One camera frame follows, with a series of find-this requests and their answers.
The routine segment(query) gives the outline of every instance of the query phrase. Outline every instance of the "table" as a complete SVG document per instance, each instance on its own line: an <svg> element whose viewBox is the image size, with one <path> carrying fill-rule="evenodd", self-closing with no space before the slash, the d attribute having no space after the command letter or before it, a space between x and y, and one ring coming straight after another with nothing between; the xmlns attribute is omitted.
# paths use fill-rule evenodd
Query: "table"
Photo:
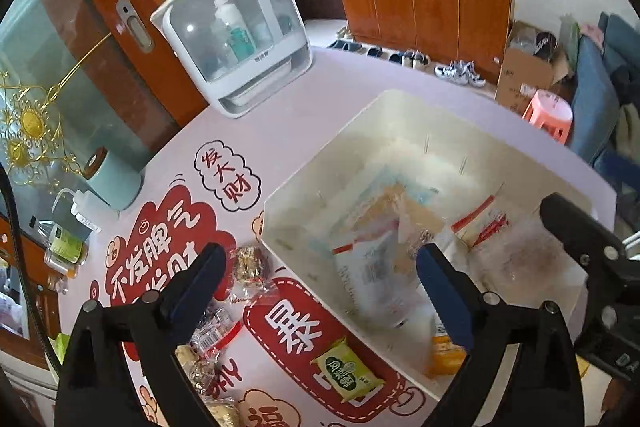
<svg viewBox="0 0 640 427"><path fill-rule="evenodd" d="M145 289L161 289L209 241L225 248L255 244L266 198L387 89L404 90L447 109L532 156L587 196L594 217L612 229L616 206L612 188L578 156L517 115L472 90L425 73L315 48L309 71L248 115L229 120L208 108L151 160L136 201L120 213L113 228L91 234L88 260L70 282L68 293L60 296L62 330L71 332L88 298L104 306L117 305L132 302ZM273 270L297 310L323 317L318 326L322 335L312 342L315 356L346 335L374 373L384 375L385 386L341 404L315 366L296 362L300 353L296 346L283 360L275 354L284 338L264 327L269 309L257 307L245 311L247 326L222 355L214 395L238 400L248 427L421 425L434 401L352 338L294 274L276 261ZM131 359L135 353L127 353L146 414L163 424L140 364Z"/></svg>

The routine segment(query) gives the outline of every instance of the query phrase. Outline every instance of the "gold metal decoration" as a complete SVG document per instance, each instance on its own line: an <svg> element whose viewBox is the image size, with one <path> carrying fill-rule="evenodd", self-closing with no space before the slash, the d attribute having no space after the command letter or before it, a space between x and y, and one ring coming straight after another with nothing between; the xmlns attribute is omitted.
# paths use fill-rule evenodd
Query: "gold metal decoration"
<svg viewBox="0 0 640 427"><path fill-rule="evenodd" d="M60 91L78 71L85 60L106 41L103 37L60 80L45 89L42 86L23 86L8 83L8 71L0 71L0 89L4 94L4 108L0 110L0 143L8 159L7 174L16 185L50 185L48 167L60 162L65 172L81 174L81 167L73 153L65 150L62 117L56 106Z"/></svg>

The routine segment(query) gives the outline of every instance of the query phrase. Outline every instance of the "white squeeze bottle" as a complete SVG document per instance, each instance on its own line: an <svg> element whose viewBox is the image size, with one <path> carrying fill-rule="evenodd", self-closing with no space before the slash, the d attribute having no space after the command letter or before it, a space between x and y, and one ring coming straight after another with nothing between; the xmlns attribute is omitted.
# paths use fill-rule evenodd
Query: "white squeeze bottle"
<svg viewBox="0 0 640 427"><path fill-rule="evenodd" d="M251 57L255 53L254 41L249 33L242 14L229 0L215 0L216 19L223 22L229 31L229 45L238 60L242 61Z"/></svg>
<svg viewBox="0 0 640 427"><path fill-rule="evenodd" d="M111 208L90 190L73 192L68 188L63 188L53 202L51 214L53 214L53 210L64 193L71 194L73 197L71 213L76 216L80 223L94 232L100 232L104 227L110 227L117 222L118 211Z"/></svg>

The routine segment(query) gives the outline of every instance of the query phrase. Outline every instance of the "transparent lid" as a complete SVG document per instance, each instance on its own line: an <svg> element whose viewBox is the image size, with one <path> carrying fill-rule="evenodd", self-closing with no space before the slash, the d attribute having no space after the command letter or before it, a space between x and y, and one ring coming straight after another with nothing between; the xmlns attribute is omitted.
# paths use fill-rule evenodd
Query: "transparent lid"
<svg viewBox="0 0 640 427"><path fill-rule="evenodd" d="M170 24L207 82L263 54L301 26L293 0L169 3Z"/></svg>

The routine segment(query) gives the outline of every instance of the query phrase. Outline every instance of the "brown wooden lid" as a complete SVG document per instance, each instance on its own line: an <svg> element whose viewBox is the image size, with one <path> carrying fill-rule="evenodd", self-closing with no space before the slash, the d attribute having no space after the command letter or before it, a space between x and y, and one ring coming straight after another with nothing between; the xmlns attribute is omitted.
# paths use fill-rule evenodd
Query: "brown wooden lid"
<svg viewBox="0 0 640 427"><path fill-rule="evenodd" d="M95 173L98 171L105 158L107 158L107 149L105 149L105 147L98 147L84 166L82 175L85 180L90 180L95 176Z"/></svg>

